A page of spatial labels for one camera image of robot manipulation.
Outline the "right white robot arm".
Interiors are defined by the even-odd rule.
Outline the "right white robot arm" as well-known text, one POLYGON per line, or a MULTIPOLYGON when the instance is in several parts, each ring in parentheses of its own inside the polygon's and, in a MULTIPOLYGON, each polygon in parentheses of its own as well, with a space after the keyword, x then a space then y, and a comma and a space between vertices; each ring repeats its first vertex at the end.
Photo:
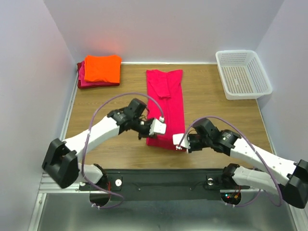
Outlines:
POLYGON ((220 130, 210 117, 195 120, 191 127, 195 134, 186 131, 179 145, 189 153, 211 148, 232 158, 241 159, 255 169, 240 165, 229 165, 221 176, 227 188, 234 185, 250 186, 279 196, 279 202, 286 202, 304 209, 308 203, 308 163, 276 156, 253 145, 238 129, 220 130))

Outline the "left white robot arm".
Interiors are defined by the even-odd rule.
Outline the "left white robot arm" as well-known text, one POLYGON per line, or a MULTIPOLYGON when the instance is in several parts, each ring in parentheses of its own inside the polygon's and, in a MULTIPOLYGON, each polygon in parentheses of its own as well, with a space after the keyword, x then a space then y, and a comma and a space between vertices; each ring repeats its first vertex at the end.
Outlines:
POLYGON ((108 113, 91 130, 85 130, 64 141, 59 138, 54 139, 50 142, 42 163, 43 170, 62 189, 77 181, 86 180, 90 180, 95 189, 103 189, 107 185, 103 169, 98 164, 82 165, 83 150, 90 152, 104 141, 130 129, 138 132, 139 139, 152 137, 157 120, 155 118, 142 120, 144 109, 144 103, 133 99, 127 107, 108 113))

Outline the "crimson t shirt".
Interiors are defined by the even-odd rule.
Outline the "crimson t shirt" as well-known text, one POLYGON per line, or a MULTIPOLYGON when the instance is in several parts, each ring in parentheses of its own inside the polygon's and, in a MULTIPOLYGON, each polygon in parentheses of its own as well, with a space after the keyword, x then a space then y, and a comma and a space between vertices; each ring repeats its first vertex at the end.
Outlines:
POLYGON ((147 94, 161 106, 167 125, 164 135, 147 138, 146 144, 168 150, 175 150, 174 134, 185 132, 185 118, 183 108, 182 81, 183 71, 173 70, 163 72, 159 70, 146 71, 147 94))

